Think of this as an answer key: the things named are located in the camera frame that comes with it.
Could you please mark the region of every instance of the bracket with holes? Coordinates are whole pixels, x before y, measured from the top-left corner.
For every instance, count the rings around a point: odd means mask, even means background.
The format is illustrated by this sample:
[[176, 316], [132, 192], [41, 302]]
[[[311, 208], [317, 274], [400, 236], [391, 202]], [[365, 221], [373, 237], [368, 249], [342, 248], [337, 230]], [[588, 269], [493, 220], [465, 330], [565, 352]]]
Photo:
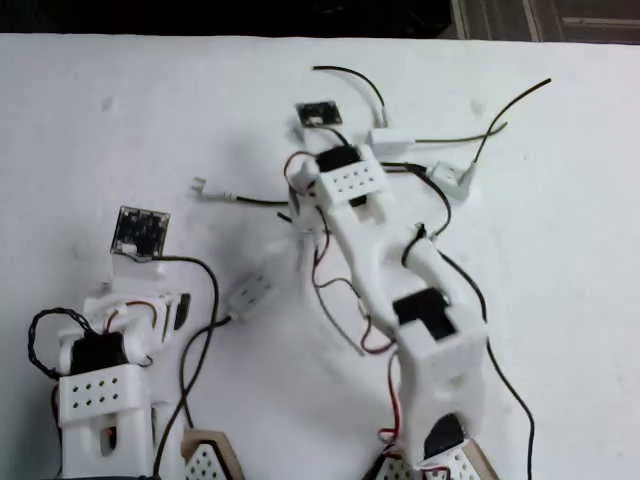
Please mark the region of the bracket with holes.
[[226, 480], [220, 459], [215, 449], [206, 443], [200, 444], [185, 467], [186, 480]]
[[360, 162], [321, 173], [317, 195], [321, 205], [340, 205], [388, 187], [387, 176], [371, 149], [360, 147]]
[[60, 424], [149, 405], [138, 365], [120, 365], [60, 379]]
[[[482, 480], [461, 447], [436, 455], [429, 464], [449, 467], [451, 480]], [[444, 472], [428, 472], [423, 477], [421, 471], [414, 470], [404, 460], [391, 458], [385, 460], [376, 476], [376, 480], [445, 480], [445, 478]]]

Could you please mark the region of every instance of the dark floor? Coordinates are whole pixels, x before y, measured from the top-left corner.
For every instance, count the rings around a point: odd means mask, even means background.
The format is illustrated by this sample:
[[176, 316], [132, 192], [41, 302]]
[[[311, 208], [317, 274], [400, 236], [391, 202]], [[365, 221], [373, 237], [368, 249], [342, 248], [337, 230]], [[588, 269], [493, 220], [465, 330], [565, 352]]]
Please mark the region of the dark floor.
[[449, 38], [640, 44], [639, 0], [452, 0]]
[[640, 0], [0, 0], [0, 32], [640, 44]]

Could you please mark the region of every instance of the circuit board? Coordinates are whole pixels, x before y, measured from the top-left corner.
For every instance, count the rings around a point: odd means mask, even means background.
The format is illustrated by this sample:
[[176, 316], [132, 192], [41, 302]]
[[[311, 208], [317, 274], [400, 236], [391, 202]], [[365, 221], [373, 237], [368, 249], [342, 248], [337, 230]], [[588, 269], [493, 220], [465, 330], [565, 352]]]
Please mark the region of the circuit board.
[[336, 102], [298, 103], [298, 117], [303, 127], [329, 127], [342, 125]]
[[169, 218], [168, 213], [120, 207], [111, 253], [136, 257], [162, 255]]

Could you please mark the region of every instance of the connector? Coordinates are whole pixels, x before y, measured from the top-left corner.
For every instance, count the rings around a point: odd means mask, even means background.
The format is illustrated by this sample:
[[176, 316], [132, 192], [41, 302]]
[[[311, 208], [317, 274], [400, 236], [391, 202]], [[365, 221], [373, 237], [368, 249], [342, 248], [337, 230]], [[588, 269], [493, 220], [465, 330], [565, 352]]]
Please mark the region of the connector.
[[191, 190], [196, 192], [202, 200], [218, 202], [235, 202], [237, 200], [236, 195], [232, 193], [207, 189], [207, 181], [201, 177], [194, 177]]
[[471, 182], [476, 173], [476, 166], [471, 165], [466, 170], [461, 170], [451, 165], [438, 163], [430, 172], [429, 178], [438, 185], [442, 191], [459, 201], [469, 197]]
[[248, 317], [275, 294], [276, 288], [265, 268], [252, 273], [242, 281], [227, 300], [228, 314], [233, 317]]
[[399, 155], [416, 143], [406, 131], [396, 128], [374, 128], [369, 131], [367, 143], [375, 155]]

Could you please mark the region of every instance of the wire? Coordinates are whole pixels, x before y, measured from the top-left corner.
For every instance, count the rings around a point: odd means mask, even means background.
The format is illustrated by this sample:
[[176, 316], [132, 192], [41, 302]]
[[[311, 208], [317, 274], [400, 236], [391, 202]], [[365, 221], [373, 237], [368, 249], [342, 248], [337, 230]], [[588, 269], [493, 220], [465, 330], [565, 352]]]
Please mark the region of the wire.
[[259, 207], [286, 207], [289, 205], [289, 202], [285, 201], [261, 200], [258, 198], [241, 197], [239, 195], [235, 195], [234, 201], [239, 203], [246, 203], [249, 205], [257, 205]]
[[[380, 430], [378, 430], [378, 438], [389, 445], [395, 442], [402, 429], [402, 409], [400, 407], [398, 397], [396, 396], [395, 389], [393, 388], [393, 378], [391, 376], [393, 360], [397, 356], [398, 351], [396, 350], [389, 356], [389, 364], [387, 367], [387, 387], [389, 388], [389, 395], [391, 396], [391, 408], [393, 409], [393, 428], [381, 428]], [[382, 437], [383, 434], [388, 434], [390, 435], [390, 437], [385, 440]]]
[[333, 134], [338, 137], [338, 139], [342, 142], [342, 145], [344, 145], [345, 147], [348, 147], [350, 144], [347, 141], [346, 138], [344, 138], [344, 135], [342, 135], [338, 130], [336, 130], [335, 128], [331, 128], [331, 127], [323, 127], [320, 125], [314, 125], [313, 127], [307, 127], [307, 128], [319, 128], [320, 130], [327, 130], [329, 132], [333, 132]]
[[56, 431], [58, 433], [58, 446], [60, 447], [60, 465], [58, 466], [58, 471], [55, 475], [54, 478], [59, 478], [60, 475], [62, 474], [62, 429], [60, 428], [60, 425], [58, 424], [58, 418], [59, 418], [59, 399], [58, 399], [58, 392], [60, 391], [60, 384], [56, 383], [53, 388], [51, 389], [51, 398], [50, 398], [50, 405], [51, 405], [51, 416], [53, 417], [53, 421], [54, 424], [56, 426]]
[[369, 84], [369, 86], [373, 89], [373, 91], [375, 92], [376, 96], [380, 100], [380, 104], [382, 105], [382, 107], [383, 108], [385, 107], [384, 98], [382, 98], [382, 94], [380, 93], [380, 90], [378, 90], [378, 87], [376, 87], [375, 84], [371, 80], [369, 80], [367, 77], [365, 77], [362, 73], [357, 72], [355, 70], [352, 70], [350, 68], [336, 67], [334, 65], [316, 65], [311, 70], [316, 70], [316, 71], [332, 70], [332, 71], [336, 71], [336, 72], [344, 72], [344, 73], [350, 73], [351, 75], [355, 75], [356, 77], [361, 78], [362, 80], [364, 80], [365, 82], [367, 82]]
[[[152, 303], [145, 302], [143, 300], [133, 300], [131, 302], [125, 303], [125, 306], [127, 307], [134, 307], [136, 305], [143, 305], [151, 309], [151, 311], [153, 312], [153, 318], [151, 319], [151, 328], [156, 328], [156, 323], [158, 322], [158, 311], [156, 310], [156, 307], [154, 307]], [[113, 319], [117, 317], [119, 313], [120, 312], [118, 312], [118, 310], [114, 310], [113, 313], [109, 316], [109, 319], [107, 320], [107, 326], [104, 330], [105, 332], [109, 331], [109, 329], [111, 328], [111, 322], [113, 322]]]
[[482, 149], [484, 148], [484, 144], [487, 142], [487, 138], [489, 137], [489, 133], [491, 133], [491, 129], [493, 128], [493, 126], [496, 124], [496, 122], [500, 119], [500, 117], [507, 111], [509, 110], [509, 108], [511, 108], [511, 106], [513, 106], [515, 103], [519, 102], [520, 100], [522, 100], [524, 97], [526, 97], [527, 95], [529, 95], [530, 93], [535, 92], [536, 90], [538, 90], [539, 88], [544, 87], [545, 85], [547, 85], [548, 83], [551, 83], [551, 79], [547, 78], [546, 80], [541, 81], [540, 83], [536, 83], [533, 87], [525, 90], [524, 92], [522, 92], [520, 95], [518, 95], [516, 98], [514, 98], [513, 100], [511, 100], [509, 103], [507, 103], [507, 105], [505, 105], [502, 110], [500, 110], [498, 112], [498, 114], [494, 117], [493, 121], [489, 124], [489, 128], [487, 129], [487, 133], [484, 135], [484, 137], [482, 138], [482, 143], [480, 144], [480, 146], [478, 147], [478, 151], [476, 152], [476, 156], [473, 159], [473, 161], [471, 162], [471, 166], [475, 165], [476, 163], [478, 163], [478, 159], [480, 158], [480, 153], [482, 152]]
[[360, 347], [370, 355], [380, 355], [381, 353], [386, 352], [391, 347], [395, 345], [395, 340], [389, 340], [389, 343], [386, 345], [382, 345], [381, 347], [369, 348], [367, 347], [367, 338], [369, 337], [369, 333], [371, 333], [371, 316], [367, 315], [367, 329], [364, 331], [362, 338], [360, 339]]
[[98, 335], [96, 331], [91, 327], [89, 321], [80, 313], [76, 312], [71, 308], [63, 308], [63, 307], [55, 307], [48, 308], [42, 310], [37, 313], [33, 320], [31, 321], [31, 325], [29, 326], [29, 333], [27, 337], [27, 352], [29, 355], [29, 361], [35, 365], [35, 367], [44, 373], [47, 377], [52, 380], [58, 380], [60, 378], [60, 373], [56, 371], [55, 368], [49, 368], [45, 364], [43, 364], [36, 354], [35, 343], [36, 343], [36, 330], [38, 328], [38, 322], [48, 315], [66, 315], [71, 320], [76, 322], [82, 330], [84, 330], [85, 335]]
[[[467, 272], [465, 272], [462, 269], [462, 267], [460, 265], [458, 265], [456, 262], [454, 262], [451, 258], [449, 258], [447, 255], [445, 255], [442, 252], [440, 252], [440, 255], [442, 256], [442, 258], [444, 259], [445, 262], [447, 262], [449, 265], [451, 265], [451, 267], [453, 267], [453, 269], [456, 272], [458, 272], [462, 278], [464, 278], [466, 280], [466, 282], [469, 284], [469, 286], [471, 286], [473, 291], [476, 293], [476, 295], [478, 296], [478, 301], [480, 302], [480, 310], [482, 312], [482, 319], [485, 321], [485, 323], [488, 323], [488, 321], [487, 321], [487, 303], [485, 301], [485, 298], [484, 298], [484, 295], [482, 293], [482, 290], [480, 290], [480, 287], [478, 286], [478, 284], [471, 278], [471, 276]], [[507, 387], [507, 390], [509, 390], [511, 395], [513, 395], [513, 398], [515, 398], [516, 401], [518, 402], [518, 404], [522, 407], [522, 409], [524, 410], [524, 413], [527, 415], [527, 419], [529, 420], [529, 441], [528, 441], [528, 445], [527, 445], [527, 478], [529, 480], [531, 480], [531, 478], [532, 478], [532, 468], [531, 468], [531, 466], [532, 466], [532, 459], [533, 459], [533, 439], [534, 439], [535, 432], [536, 432], [536, 423], [535, 423], [535, 421], [533, 419], [533, 415], [531, 414], [531, 410], [529, 410], [529, 407], [527, 406], [527, 404], [520, 397], [520, 395], [518, 394], [516, 389], [513, 388], [513, 386], [511, 385], [511, 383], [509, 382], [509, 380], [505, 376], [505, 374], [502, 372], [502, 369], [500, 368], [500, 365], [498, 364], [498, 361], [496, 360], [496, 357], [493, 354], [493, 350], [491, 348], [491, 343], [489, 342], [489, 339], [487, 339], [487, 353], [489, 354], [489, 358], [491, 359], [491, 363], [493, 364], [493, 368], [496, 370], [496, 373], [500, 377], [500, 380], [502, 380], [502, 383], [504, 383], [505, 387]]]
[[437, 467], [429, 467], [422, 469], [422, 478], [426, 480], [427, 473], [434, 473], [438, 475], [439, 473], [444, 473], [444, 480], [451, 480], [451, 469], [449, 467], [437, 466]]
[[414, 174], [416, 177], [418, 177], [420, 180], [426, 183], [434, 192], [436, 192], [438, 197], [440, 197], [440, 200], [442, 200], [444, 207], [447, 209], [447, 219], [445, 220], [444, 224], [442, 224], [442, 226], [432, 234], [433, 238], [440, 236], [440, 234], [444, 232], [449, 226], [449, 224], [451, 223], [451, 217], [452, 217], [451, 203], [449, 202], [449, 199], [447, 198], [445, 193], [442, 191], [442, 189], [427, 176], [426, 167], [422, 165], [418, 165], [417, 163], [406, 163], [406, 162], [405, 163], [382, 162], [381, 165], [385, 167], [385, 169], [404, 168], [405, 171]]
[[409, 256], [409, 252], [411, 252], [411, 249], [413, 248], [413, 246], [426, 236], [427, 236], [427, 230], [426, 228], [424, 228], [424, 223], [421, 223], [418, 225], [418, 231], [416, 232], [416, 236], [413, 237], [413, 240], [409, 242], [409, 245], [407, 245], [407, 247], [404, 249], [404, 252], [402, 252], [402, 258], [400, 259], [400, 263], [402, 264], [403, 267], [405, 268], [407, 267], [407, 257]]
[[[226, 317], [216, 322], [213, 325], [213, 328], [215, 329], [215, 328], [222, 327], [227, 323], [229, 323], [230, 321], [231, 321], [231, 317]], [[200, 335], [204, 334], [210, 328], [212, 328], [211, 325], [205, 325], [204, 327], [196, 331], [193, 334], [193, 336], [189, 339], [189, 341], [187, 342], [187, 345], [184, 347], [184, 350], [182, 351], [182, 356], [180, 357], [180, 375], [179, 375], [181, 393], [184, 393], [186, 391], [186, 386], [184, 381], [184, 370], [187, 363], [187, 354], [189, 352], [189, 349], [191, 348], [191, 345], [193, 344], [193, 342], [195, 342], [198, 339], [198, 337], [200, 337]], [[194, 428], [193, 417], [191, 416], [191, 410], [189, 409], [189, 404], [187, 403], [186, 398], [184, 400], [184, 413], [185, 413], [185, 416], [187, 417], [187, 424], [189, 425], [189, 428]]]
[[287, 160], [284, 162], [283, 174], [284, 174], [284, 179], [287, 182], [287, 185], [289, 185], [289, 189], [291, 189], [293, 192], [295, 192], [298, 195], [303, 195], [302, 193], [298, 192], [293, 185], [291, 185], [291, 182], [289, 181], [289, 175], [287, 174], [287, 171], [289, 170], [289, 166], [291, 165], [291, 162], [293, 161], [294, 158], [296, 158], [299, 155], [307, 155], [311, 158], [316, 158], [316, 156], [313, 153], [306, 152], [304, 150], [298, 150], [297, 152], [292, 153], [289, 156], [289, 158], [287, 158]]
[[509, 124], [509, 122], [504, 122], [495, 130], [491, 130], [487, 133], [483, 133], [481, 135], [473, 135], [471, 137], [462, 137], [462, 138], [418, 138], [416, 139], [416, 143], [463, 143], [463, 142], [473, 142], [474, 140], [482, 140], [487, 137], [493, 137], [500, 133], [504, 128]]
[[[119, 254], [119, 255], [124, 255], [137, 263], [186, 262], [186, 263], [194, 263], [202, 267], [204, 271], [207, 273], [207, 275], [209, 275], [209, 278], [211, 279], [211, 283], [213, 285], [214, 298], [213, 298], [213, 308], [211, 310], [211, 320], [209, 322], [209, 326], [213, 327], [215, 325], [216, 317], [218, 315], [218, 307], [220, 303], [220, 288], [218, 286], [218, 279], [216, 278], [215, 273], [213, 273], [213, 270], [211, 270], [211, 268], [202, 260], [199, 260], [193, 257], [183, 257], [183, 256], [154, 256], [154, 257], [147, 257], [147, 258], [138, 258], [138, 257], [133, 257], [127, 254]], [[209, 344], [211, 343], [213, 330], [214, 328], [208, 328], [206, 330], [207, 335], [205, 337], [204, 345], [202, 347], [202, 352], [200, 353], [200, 358], [198, 359], [198, 363], [196, 365], [196, 369], [194, 371], [193, 377], [191, 378], [191, 380], [189, 381], [185, 389], [181, 392], [180, 400], [178, 401], [178, 404], [176, 405], [175, 410], [171, 414], [171, 417], [169, 417], [169, 420], [167, 421], [167, 425], [164, 429], [164, 432], [162, 433], [162, 437], [158, 442], [156, 457], [153, 462], [153, 476], [156, 476], [156, 477], [160, 476], [160, 464], [162, 462], [162, 454], [167, 444], [167, 439], [169, 438], [171, 427], [175, 423], [176, 418], [178, 418], [178, 415], [180, 414], [180, 410], [184, 407], [186, 399], [189, 396], [189, 393], [191, 392], [191, 390], [193, 389], [193, 386], [195, 385], [196, 380], [198, 379], [198, 375], [200, 375], [200, 371], [202, 370], [202, 366], [204, 365], [204, 360], [207, 355], [207, 350], [209, 349]]]

